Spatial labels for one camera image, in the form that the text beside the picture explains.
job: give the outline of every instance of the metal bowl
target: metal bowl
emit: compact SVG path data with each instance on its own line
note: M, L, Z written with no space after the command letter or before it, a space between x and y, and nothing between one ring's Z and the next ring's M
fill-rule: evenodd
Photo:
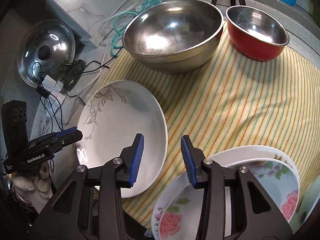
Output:
M124 48L143 65L166 73L195 69L210 59L223 31L223 15L200 0L150 8L129 23Z
M272 60L289 43L289 35L280 22L261 10L236 5L226 10L226 16L231 40L251 58Z

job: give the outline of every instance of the black cable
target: black cable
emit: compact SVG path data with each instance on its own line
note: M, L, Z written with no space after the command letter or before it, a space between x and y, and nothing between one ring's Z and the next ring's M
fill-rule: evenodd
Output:
M56 115L54 114L54 110L53 110L53 107L52 107L52 105L51 105L51 101L50 101L50 98L49 98L49 103L50 103L50 105L51 105L51 108L52 108L52 112L53 112L54 118L56 119L57 125L59 126L60 130L61 130L61 131L63 131L63 123L62 123L62 106L61 106L61 104L60 104L59 100L57 99L57 97L56 97L55 95L53 95L53 94L51 94L51 93L50 93L50 95L52 95L52 96L53 96L53 97L58 101L58 103L59 103L59 106L60 106L60 113L61 113L61 127L62 127L62 128L60 128L60 125L58 124L58 121L57 121Z
M74 98L74 97L77 96L77 95L70 96L70 95L68 94L67 90L66 90L66 95L67 95L68 97L70 97L70 98ZM81 102L82 102L84 105L86 105L86 103L81 99L81 97L79 97L79 99L81 100Z
M43 89L45 89L45 88L43 87L43 85L40 83L40 81L37 80L36 77L35 77L35 75L33 74L33 66L34 66L35 64L37 64L37 63L40 65L40 72L38 73L38 75L39 75L39 78L41 79L40 73L42 72L42 66L41 66L41 64L40 64L39 62L35 62L35 63L32 64L31 72L32 72L33 77L35 78L35 80L36 80L37 83L39 84L39 86L41 86ZM54 116L54 118L55 118L55 120L56 120L56 122L57 122L57 125L58 125L59 129L60 129L61 131L63 131L62 106L61 106L61 104L60 104L60 101L56 98L55 95L53 95L51 92L49 92L49 94L52 95L52 96L58 101L58 103L59 103L60 113L61 113L61 127L60 127L59 122L58 122L58 120L57 120L57 117L56 117L56 115L55 115L55 113L54 113L54 110L53 110L53 107L52 107L52 104L51 104L51 101L50 101L50 98L49 98L49 103L50 103L50 105L51 105L51 109L52 109L52 112L53 112L53 116ZM52 130L53 130L53 119L52 119L52 116L51 116L49 110L45 107L44 103L42 102L42 100L41 100L41 95L40 95L40 101L41 101L42 105L44 106L44 108L47 110L47 112L48 112L49 115L50 115L50 118L51 118L51 132L52 132Z
M62 126L62 128L61 128L60 125L59 125L59 122L58 122L57 117L56 117L56 115L55 115L55 113L54 113L54 110L53 110L53 107L52 107L50 98L48 98L48 100L49 100L49 103L50 103L50 106L51 106L51 109L52 109L52 112L53 112L53 116L54 116L54 118L55 118L55 120L56 120L56 122L57 122L57 125L58 125L59 129L60 129L61 131L63 131L63 126Z
M60 76L60 75L57 75L57 74L53 74L53 73L50 73L50 72L46 72L46 71L40 71L38 74L39 74L39 76L40 76L40 73L46 73L46 74L49 74L49 75L53 75L53 76L57 76L57 77L60 77L60 78L64 78L64 79L66 79L66 80L74 80L74 79L75 79L78 75L80 75L80 74L95 72L95 71L97 71L98 69L100 69L100 68L102 68L102 67L106 67L106 68L109 69L110 67L107 66L107 64L108 64L111 60L113 60L114 58L116 58L116 57L118 56L118 54L119 54L119 52L121 51L122 48L123 48L123 47L121 47L121 48L118 50L118 52L117 52L110 60L108 60L106 63L104 63L103 65L101 65L101 63L98 62L98 61L96 61L96 60L91 61L90 63L88 63L88 64L86 65L86 67L87 67L89 64L93 63L93 62L98 63L98 64L100 64L101 66L99 66L98 68L96 68L96 69L94 69L94 70L88 70L88 71L80 72L80 73L76 74L73 78L66 78L66 77L63 77L63 76Z
M52 131L53 131L53 119L52 119L52 116L51 116L49 110L45 107L44 103L42 102L42 100L41 100L41 95L39 95L39 96L40 96L40 102L42 103L44 109L47 110L47 112L48 112L48 114L49 114L49 116L50 116L50 118L51 118L51 132L52 132Z

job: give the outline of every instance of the yellow striped cloth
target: yellow striped cloth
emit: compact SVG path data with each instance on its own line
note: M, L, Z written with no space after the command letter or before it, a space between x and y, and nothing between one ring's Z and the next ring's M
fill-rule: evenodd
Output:
M184 134L206 156L242 145L282 150L297 165L301 196L320 172L320 72L289 47L275 60L257 62L237 51L225 25L219 47L201 68L161 73L124 50L100 87L120 79L149 89L168 127L161 174L144 193L123 200L124 210L147 228L157 198L185 168L180 153Z

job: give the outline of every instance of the pink flower design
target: pink flower design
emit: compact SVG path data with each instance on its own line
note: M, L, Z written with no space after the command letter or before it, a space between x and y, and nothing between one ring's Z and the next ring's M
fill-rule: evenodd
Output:
M155 219L160 220L161 214L155 214Z
M284 218L289 221L293 215L294 209L296 208L298 202L298 190L294 190L290 194L287 195L287 202L284 203L280 211Z
M160 223L160 237L166 239L180 230L181 215L178 213L165 212Z

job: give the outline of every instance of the floral plate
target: floral plate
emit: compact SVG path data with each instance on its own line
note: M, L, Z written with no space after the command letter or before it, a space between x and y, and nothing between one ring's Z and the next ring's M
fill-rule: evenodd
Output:
M287 164L279 160L258 158L227 166L229 168L246 166L271 196L285 219L287 221L291 219L298 204L299 181ZM203 193L203 190L195 190L189 184L166 206L159 220L160 240L196 239ZM227 206L230 206L230 209L226 210L225 236L231 233L230 196L226 196Z
M142 193L156 180L167 153L167 125L158 101L144 86L129 80L105 85L90 98L77 127L83 134L76 144L77 157L88 168L118 157L137 133L143 134L137 181L132 188L121 189L123 198Z
M293 170L297 180L299 180L299 173L294 164L288 155L284 152L264 145L247 145L240 146L232 149L228 149L212 155L210 159L216 161L221 166L227 166L235 162L240 162L244 160L254 159L254 158L271 158L276 160L281 160L284 163L287 163ZM158 237L158 227L159 220L163 214L165 207L168 206L173 199L177 198L180 192L188 186L188 176L184 171L179 177L177 177L172 183L170 183L165 190L159 196L152 212L151 218L151 228L155 240L159 240Z

